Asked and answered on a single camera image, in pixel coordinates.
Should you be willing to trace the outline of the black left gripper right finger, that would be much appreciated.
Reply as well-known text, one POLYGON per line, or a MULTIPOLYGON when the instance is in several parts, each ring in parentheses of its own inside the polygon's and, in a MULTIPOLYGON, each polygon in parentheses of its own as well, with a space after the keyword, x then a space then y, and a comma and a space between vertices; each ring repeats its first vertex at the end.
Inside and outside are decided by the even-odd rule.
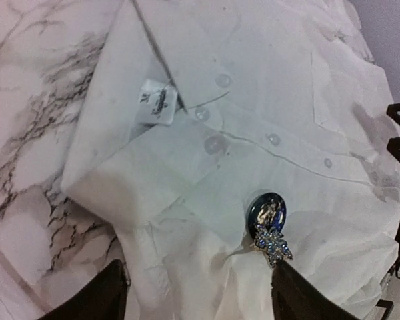
POLYGON ((275 319, 354 319, 328 300, 286 261, 273 269, 271 297, 275 319))

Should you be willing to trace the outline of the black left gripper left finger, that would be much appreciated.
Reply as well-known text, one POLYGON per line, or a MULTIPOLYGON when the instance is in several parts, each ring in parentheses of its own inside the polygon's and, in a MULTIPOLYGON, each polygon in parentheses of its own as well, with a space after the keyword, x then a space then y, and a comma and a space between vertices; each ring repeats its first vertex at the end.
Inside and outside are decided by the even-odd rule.
POLYGON ((42 320, 122 320, 128 290, 123 262, 114 259, 70 300, 42 316, 42 320))

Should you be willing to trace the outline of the blue round brooch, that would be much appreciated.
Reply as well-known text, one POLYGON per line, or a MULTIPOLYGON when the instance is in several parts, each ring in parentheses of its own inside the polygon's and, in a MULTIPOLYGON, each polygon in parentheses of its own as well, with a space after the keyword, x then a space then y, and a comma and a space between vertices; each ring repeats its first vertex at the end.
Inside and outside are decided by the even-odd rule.
POLYGON ((258 234, 257 226, 266 230, 282 231, 286 220, 287 208, 282 196, 268 192, 256 197, 246 213, 246 227, 252 239, 258 234))

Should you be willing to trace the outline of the white button shirt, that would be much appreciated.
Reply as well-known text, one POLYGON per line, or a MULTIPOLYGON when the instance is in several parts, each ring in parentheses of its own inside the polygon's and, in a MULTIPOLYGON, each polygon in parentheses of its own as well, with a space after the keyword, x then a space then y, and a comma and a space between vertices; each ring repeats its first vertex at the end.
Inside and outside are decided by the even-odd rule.
POLYGON ((348 1, 124 1, 61 187, 115 229, 126 318, 272 319, 245 228, 271 191, 292 266, 364 319, 398 249, 391 101, 348 1), (176 88, 172 124, 136 122, 147 79, 176 88))

